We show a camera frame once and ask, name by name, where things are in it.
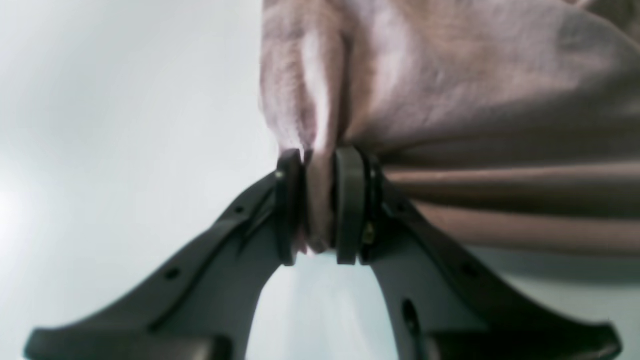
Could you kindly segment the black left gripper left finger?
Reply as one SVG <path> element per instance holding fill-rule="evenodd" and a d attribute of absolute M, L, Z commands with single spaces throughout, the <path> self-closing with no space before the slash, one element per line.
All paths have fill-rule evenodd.
<path fill-rule="evenodd" d="M 258 300 L 295 264 L 304 167 L 284 152 L 214 225 L 135 289 L 71 325 L 37 328 L 28 360 L 243 360 Z"/>

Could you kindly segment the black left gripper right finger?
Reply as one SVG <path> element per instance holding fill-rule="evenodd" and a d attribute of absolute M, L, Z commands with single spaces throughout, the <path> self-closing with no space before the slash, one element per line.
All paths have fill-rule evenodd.
<path fill-rule="evenodd" d="M 614 360 L 615 327 L 563 316 L 433 226 L 358 149 L 334 155 L 337 262 L 369 266 L 401 360 Z"/>

